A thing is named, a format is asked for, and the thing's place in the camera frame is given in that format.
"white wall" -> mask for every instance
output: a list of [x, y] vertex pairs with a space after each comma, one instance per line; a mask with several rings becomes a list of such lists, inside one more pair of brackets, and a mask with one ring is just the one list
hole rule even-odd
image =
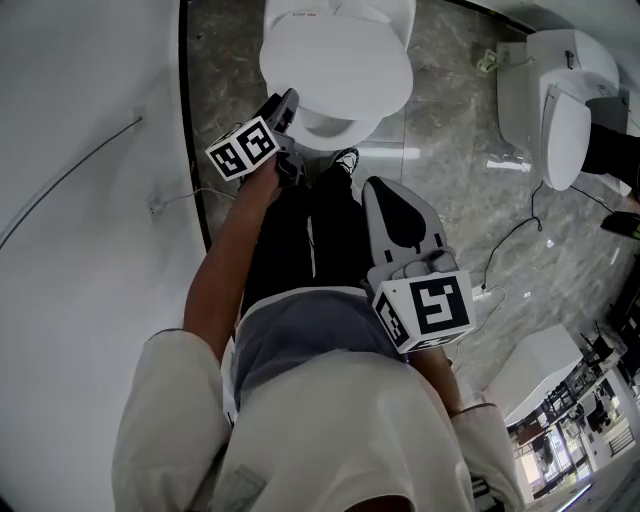
[[133, 119], [0, 251], [0, 494], [112, 510], [110, 462], [142, 344], [179, 325], [204, 255], [190, 190], [175, 0], [0, 1], [0, 231]]
[[636, 0], [471, 0], [536, 30], [577, 28], [612, 53], [621, 80], [640, 89], [640, 5]]

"floor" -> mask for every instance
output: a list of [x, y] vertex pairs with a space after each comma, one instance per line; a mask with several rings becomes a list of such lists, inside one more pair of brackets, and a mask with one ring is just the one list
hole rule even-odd
[[[228, 193], [236, 186], [219, 178], [204, 149], [236, 121], [249, 119], [266, 98], [258, 67], [262, 8], [262, 2], [250, 0], [189, 3], [189, 91], [198, 168], [203, 186]], [[370, 175], [398, 180], [436, 208], [458, 264], [471, 272], [474, 286], [482, 282], [492, 248], [530, 215], [531, 194], [540, 184], [527, 172], [529, 156], [500, 136], [495, 76], [484, 76], [472, 65], [481, 48], [518, 40], [524, 35], [484, 14], [444, 0], [418, 0], [408, 50], [412, 97], [361, 145], [354, 175], [359, 185]], [[393, 156], [367, 156], [375, 148]], [[313, 160], [312, 152], [304, 154]], [[575, 185], [614, 210], [636, 208], [591, 177], [582, 176]], [[227, 198], [205, 196], [214, 240], [230, 205]], [[449, 346], [458, 376], [472, 390], [484, 389], [518, 341], [532, 332], [562, 323], [577, 342], [580, 332], [591, 333], [633, 263], [635, 242], [601, 230], [606, 210], [580, 193], [543, 186], [535, 211], [543, 231], [535, 222], [518, 230], [496, 252], [488, 271], [489, 288], [504, 287], [508, 299], [481, 331], [462, 342], [459, 354]], [[478, 325], [500, 299], [496, 289], [476, 302]]]

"black cable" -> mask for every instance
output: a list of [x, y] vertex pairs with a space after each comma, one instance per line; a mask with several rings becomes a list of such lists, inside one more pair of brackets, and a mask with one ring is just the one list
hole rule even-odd
[[543, 184], [544, 184], [544, 182], [541, 181], [540, 185], [538, 185], [538, 188], [533, 191], [533, 194], [531, 194], [531, 217], [529, 217], [526, 220], [523, 220], [520, 224], [518, 224], [511, 231], [509, 231], [509, 233], [507, 233], [507, 236], [505, 236], [502, 240], [500, 240], [498, 245], [496, 245], [493, 248], [493, 250], [491, 251], [491, 254], [489, 255], [489, 261], [487, 261], [487, 264], [484, 267], [484, 278], [482, 280], [482, 287], [481, 287], [482, 291], [485, 291], [487, 289], [487, 270], [489, 269], [489, 265], [491, 265], [491, 260], [493, 259], [493, 255], [498, 250], [498, 248], [505, 242], [505, 240], [507, 238], [509, 238], [511, 235], [513, 235], [519, 228], [521, 228], [525, 224], [531, 222], [532, 220], [535, 220], [538, 223], [538, 231], [542, 231], [542, 222], [540, 221], [540, 219], [538, 217], [536, 217], [536, 214], [535, 214], [534, 209], [533, 209], [533, 200], [536, 197], [536, 194], [538, 193], [538, 190], [540, 190], [542, 188]]
[[571, 185], [571, 188], [573, 190], [577, 190], [578, 192], [580, 192], [581, 194], [584, 194], [585, 196], [587, 196], [589, 199], [593, 199], [596, 203], [602, 205], [603, 207], [605, 207], [607, 210], [609, 210], [609, 213], [613, 213], [613, 210], [611, 208], [609, 208], [606, 204], [604, 204], [602, 201], [600, 201], [599, 199], [596, 199], [593, 196], [590, 196], [589, 194], [587, 194], [584, 190], [580, 190], [577, 187], [574, 187], [573, 185]]
[[107, 144], [109, 144], [109, 142], [111, 142], [113, 139], [119, 137], [120, 135], [122, 135], [124, 132], [126, 132], [129, 128], [131, 128], [132, 126], [138, 124], [140, 121], [142, 121], [142, 116], [139, 116], [135, 121], [129, 123], [127, 126], [125, 126], [122, 130], [120, 130], [118, 133], [112, 135], [111, 137], [109, 137], [107, 140], [105, 140], [102, 144], [100, 144], [98, 147], [96, 147], [93, 151], [91, 151], [89, 154], [87, 154], [84, 158], [82, 158], [82, 160], [80, 160], [76, 165], [74, 165], [71, 169], [69, 169], [67, 172], [65, 172], [62, 176], [60, 176], [45, 192], [44, 194], [42, 194], [28, 209], [27, 211], [25, 211], [22, 216], [17, 220], [17, 222], [13, 225], [13, 227], [9, 230], [9, 232], [4, 236], [4, 238], [2, 239], [2, 241], [0, 242], [0, 251], [2, 250], [2, 248], [7, 244], [7, 241], [9, 240], [9, 238], [11, 238], [11, 235], [13, 235], [13, 233], [15, 233], [16, 229], [18, 229], [20, 227], [20, 224], [22, 224], [24, 222], [24, 220], [29, 216], [29, 214], [34, 210], [34, 208], [36, 206], [38, 206], [42, 200], [47, 197], [49, 195], [49, 193], [56, 188], [60, 182], [62, 180], [64, 180], [67, 176], [69, 176], [73, 171], [75, 171], [78, 167], [80, 167], [83, 163], [85, 163], [89, 158], [91, 158], [93, 155], [95, 155], [98, 151], [100, 151], [103, 147], [105, 147]]

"sleeve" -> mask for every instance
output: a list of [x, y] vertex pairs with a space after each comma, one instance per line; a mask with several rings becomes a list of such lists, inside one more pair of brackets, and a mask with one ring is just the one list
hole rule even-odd
[[156, 334], [144, 345], [120, 422], [116, 511], [185, 510], [229, 436], [211, 348], [184, 331]]
[[453, 416], [451, 423], [474, 482], [483, 480], [505, 511], [524, 510], [513, 450], [498, 408], [476, 405]]

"white shirt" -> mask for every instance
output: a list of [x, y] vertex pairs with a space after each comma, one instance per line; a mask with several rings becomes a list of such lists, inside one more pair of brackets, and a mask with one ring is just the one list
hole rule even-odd
[[[249, 493], [252, 512], [342, 512], [383, 495], [471, 511], [470, 473], [505, 510], [524, 509], [497, 409], [450, 420], [418, 372], [377, 354], [331, 352], [271, 379], [243, 400], [233, 431], [221, 404], [204, 341], [169, 331], [146, 343], [114, 454], [116, 510], [199, 510], [197, 494], [228, 510]], [[201, 483], [227, 442], [211, 494]]]

